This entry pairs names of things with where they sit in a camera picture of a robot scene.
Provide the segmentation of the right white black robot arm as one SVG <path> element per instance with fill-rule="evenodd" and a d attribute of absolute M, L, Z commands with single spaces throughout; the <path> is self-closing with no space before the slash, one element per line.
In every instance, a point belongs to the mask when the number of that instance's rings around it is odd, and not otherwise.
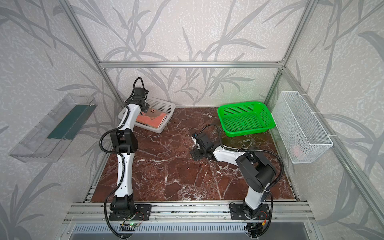
<path fill-rule="evenodd" d="M 195 148 L 190 151 L 193 160 L 208 159 L 238 167 L 248 191 L 241 204 L 230 203 L 232 220 L 263 220 L 270 218 L 270 207 L 265 203 L 277 170 L 266 158 L 264 150 L 240 150 L 214 143 L 206 134 L 192 135 Z"/>

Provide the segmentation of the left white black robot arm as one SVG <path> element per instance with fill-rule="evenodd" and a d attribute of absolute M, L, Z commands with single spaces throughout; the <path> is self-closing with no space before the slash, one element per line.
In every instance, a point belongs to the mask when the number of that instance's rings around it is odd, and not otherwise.
<path fill-rule="evenodd" d="M 146 103 L 147 96 L 148 91 L 145 88 L 133 88 L 131 96 L 126 100 L 127 105 L 120 125 L 110 133 L 114 151 L 118 156 L 118 183 L 110 205 L 112 220 L 128 219 L 137 212 L 132 171 L 139 143 L 133 130 L 137 117 L 149 107 Z"/>

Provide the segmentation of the brown pink striped towel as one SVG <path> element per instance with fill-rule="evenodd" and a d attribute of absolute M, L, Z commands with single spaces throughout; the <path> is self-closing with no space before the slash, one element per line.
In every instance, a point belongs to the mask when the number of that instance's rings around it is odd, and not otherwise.
<path fill-rule="evenodd" d="M 165 112 L 149 108 L 146 113 L 141 112 L 138 115 L 136 122 L 158 129 L 167 117 Z"/>

